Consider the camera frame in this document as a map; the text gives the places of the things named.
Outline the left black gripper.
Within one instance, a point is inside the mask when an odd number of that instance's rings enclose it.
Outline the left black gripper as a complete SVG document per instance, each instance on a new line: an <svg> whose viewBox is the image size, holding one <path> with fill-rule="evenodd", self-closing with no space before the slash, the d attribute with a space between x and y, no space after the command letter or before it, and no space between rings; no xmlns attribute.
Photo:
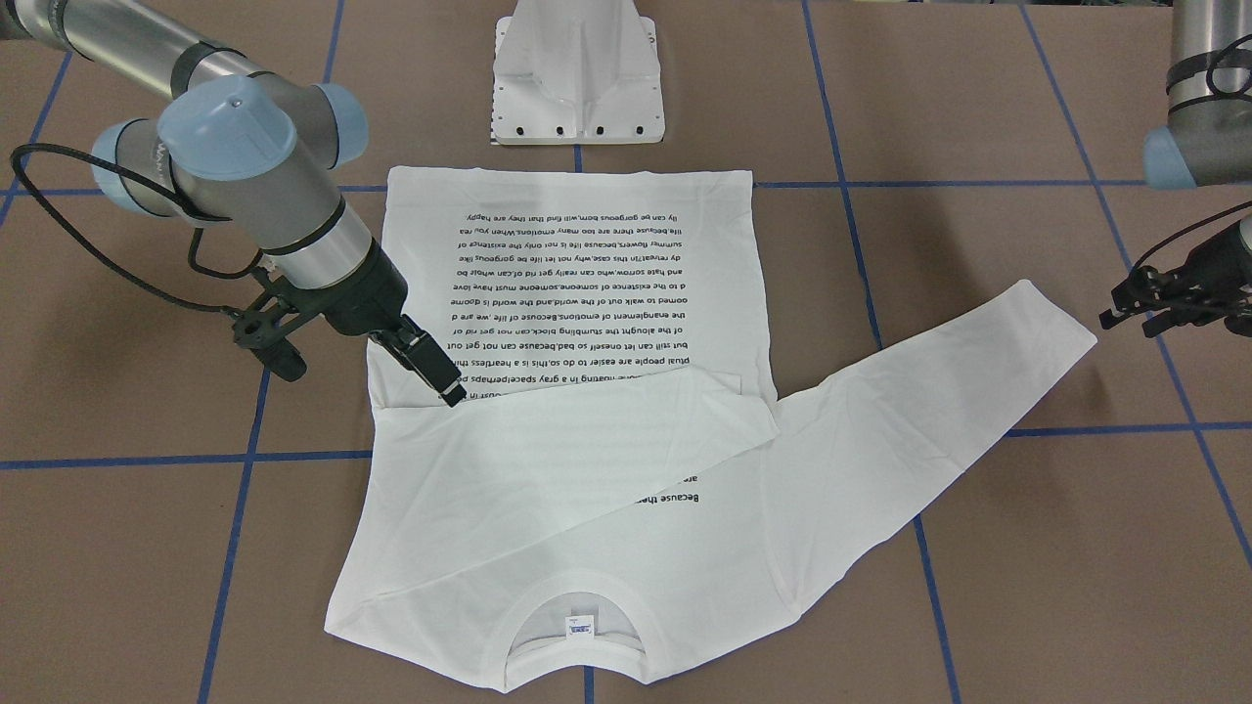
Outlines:
<svg viewBox="0 0 1252 704"><path fill-rule="evenodd" d="M1249 297L1251 284L1251 218L1229 224L1196 246L1188 256L1193 302L1198 306L1229 308Z"/></svg>

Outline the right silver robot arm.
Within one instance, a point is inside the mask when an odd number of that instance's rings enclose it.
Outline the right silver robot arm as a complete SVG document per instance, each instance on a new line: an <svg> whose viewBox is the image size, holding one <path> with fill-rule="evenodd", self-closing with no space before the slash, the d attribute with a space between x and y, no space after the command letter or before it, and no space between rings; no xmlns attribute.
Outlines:
<svg viewBox="0 0 1252 704"><path fill-rule="evenodd" d="M326 318L366 334L446 405L464 400L448 355L403 313L407 286L331 179L362 155L371 129L339 85L299 86L135 1L5 1L3 38L68 50L169 99L156 119L103 133L89 163L104 195L194 236L232 222L255 241L245 276L262 294L232 319L237 346L282 380L307 366L290 333Z"/></svg>

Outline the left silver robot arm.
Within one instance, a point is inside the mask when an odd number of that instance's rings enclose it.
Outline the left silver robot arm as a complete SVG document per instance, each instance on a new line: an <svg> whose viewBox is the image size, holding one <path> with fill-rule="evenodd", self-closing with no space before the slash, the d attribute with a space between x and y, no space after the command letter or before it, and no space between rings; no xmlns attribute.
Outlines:
<svg viewBox="0 0 1252 704"><path fill-rule="evenodd" d="M1153 189L1247 184L1251 177L1251 9L1247 1L1177 1L1166 91L1167 124L1146 135L1141 160ZM1249 334L1249 312L1229 307L1249 297L1249 218L1198 246L1156 293L1159 316L1146 337L1184 324L1224 319Z"/></svg>

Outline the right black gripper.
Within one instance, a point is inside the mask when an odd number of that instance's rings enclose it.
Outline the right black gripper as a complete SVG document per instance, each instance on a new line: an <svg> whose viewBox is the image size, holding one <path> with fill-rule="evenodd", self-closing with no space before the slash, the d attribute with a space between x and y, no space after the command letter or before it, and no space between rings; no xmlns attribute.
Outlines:
<svg viewBox="0 0 1252 704"><path fill-rule="evenodd" d="M328 289L328 306L321 311L341 334L371 334L402 370L418 375L448 407L464 401L467 391L452 358L402 307L408 289L379 242L372 241L358 269Z"/></svg>

